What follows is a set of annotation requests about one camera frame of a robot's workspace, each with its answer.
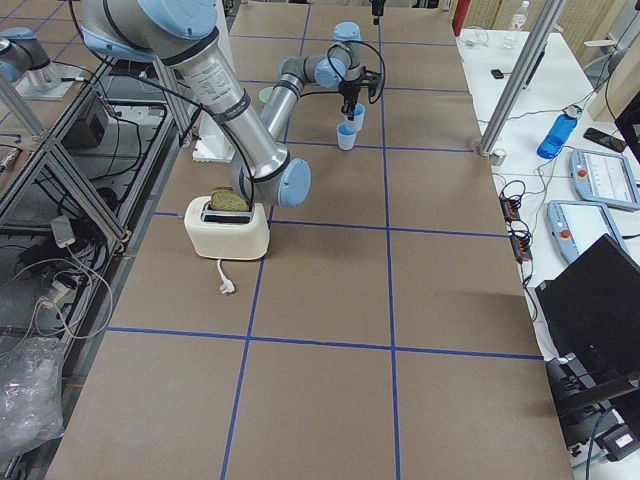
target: white power cord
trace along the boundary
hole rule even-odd
[[[236,287],[229,278],[222,271],[222,259],[219,258],[216,262],[216,266],[218,267],[218,273],[220,274],[220,279],[222,280],[222,285],[220,285],[220,293],[223,295],[230,295],[236,291]]]

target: bottle cap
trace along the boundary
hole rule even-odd
[[[564,113],[571,118],[580,118],[582,116],[582,109],[578,105],[569,105]]]

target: blue water bottle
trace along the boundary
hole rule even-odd
[[[538,156],[542,158],[555,158],[562,146],[576,128],[578,119],[582,115],[582,109],[577,105],[569,105],[564,113],[556,118],[551,130],[538,147]]]

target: black smartphone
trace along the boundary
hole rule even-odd
[[[595,128],[587,128],[587,131],[584,132],[584,138],[618,153],[621,153],[627,146],[627,144],[619,138],[608,135]]]

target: brown table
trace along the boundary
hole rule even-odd
[[[573,478],[446,14],[250,3],[238,76],[257,98],[344,20],[389,71],[356,148],[300,101],[312,193],[232,296],[181,220],[227,170],[183,152],[48,479]]]

